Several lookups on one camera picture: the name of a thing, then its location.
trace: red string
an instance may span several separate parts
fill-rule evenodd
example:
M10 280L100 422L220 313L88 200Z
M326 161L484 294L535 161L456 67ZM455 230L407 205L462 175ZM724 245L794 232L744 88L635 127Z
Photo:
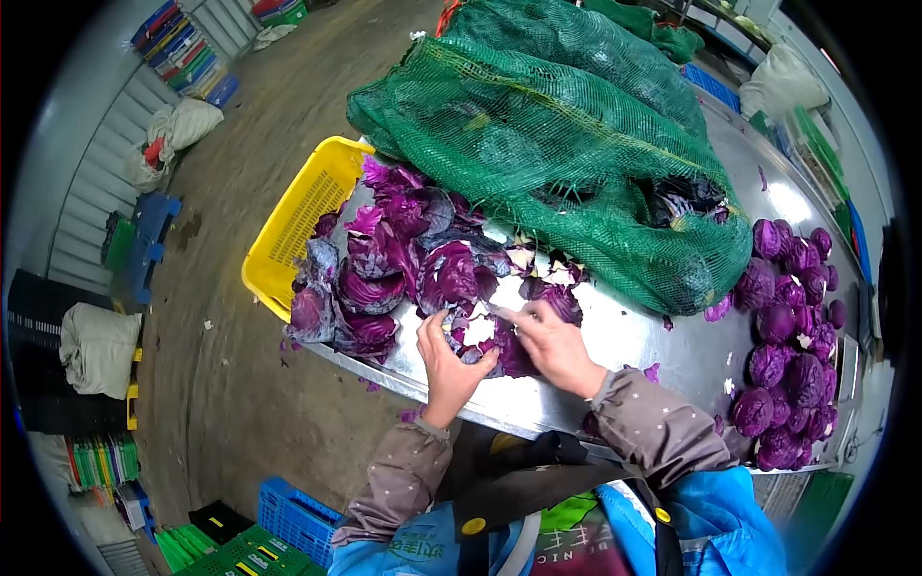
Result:
M439 16L439 26L435 29L436 38L442 38L442 33L445 32L445 28L448 27L448 22L452 19L455 10L464 3L464 0L454 0L454 3L449 6L448 0L445 0L445 10L443 10L442 14Z

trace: concrete floor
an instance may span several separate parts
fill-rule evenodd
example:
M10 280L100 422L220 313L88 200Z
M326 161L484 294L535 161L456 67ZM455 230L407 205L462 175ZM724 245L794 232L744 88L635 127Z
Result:
M235 66L225 120L183 158L183 211L155 267L135 434L161 525L221 499L256 518L259 483L282 476L337 510L401 408L311 352L279 352L282 322L253 303L243 257L314 147L358 138L346 95L434 33L442 0L342 0ZM205 329L205 321L213 324Z

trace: person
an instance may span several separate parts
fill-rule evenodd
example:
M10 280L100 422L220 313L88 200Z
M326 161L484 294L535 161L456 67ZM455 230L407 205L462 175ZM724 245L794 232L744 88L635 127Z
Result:
M638 370L593 362L579 328L544 300L502 316L541 374L587 401L601 438L642 478L612 463L551 463L471 484L433 505L452 461L448 425L498 358L493 348L463 364L444 339L446 314L417 331L429 403L374 453L368 485L334 532L329 574L785 573L783 546L755 502L750 473L713 419Z

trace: hand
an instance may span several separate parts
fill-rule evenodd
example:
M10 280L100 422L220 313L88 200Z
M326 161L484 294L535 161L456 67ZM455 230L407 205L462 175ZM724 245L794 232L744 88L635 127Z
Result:
M476 364L462 362L445 341L442 322L447 315L448 310L433 314L416 331L416 348L426 363L429 379L429 404L421 417L441 429L448 428L500 356L500 349L494 347Z
M592 398L608 370L589 359L579 328L561 320L544 300L533 300L521 312L502 309L515 324L515 334L535 368L561 390Z

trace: green mesh bag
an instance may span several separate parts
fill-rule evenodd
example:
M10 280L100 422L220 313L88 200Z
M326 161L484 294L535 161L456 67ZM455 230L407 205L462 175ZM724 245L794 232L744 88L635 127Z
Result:
M749 261L750 223L713 150L583 70L423 37L387 76L349 94L347 117L380 152L657 312L714 305ZM726 222L687 213L671 228L646 226L638 182L668 176L726 192Z
M659 27L656 12L646 6L626 6L615 0L583 0L583 6L617 22L631 34L649 41L676 64L692 61L704 47L704 40L687 28Z
M701 106L676 66L650 42L598 12L559 0L467 0L443 38L472 40L591 72L688 134L707 138Z

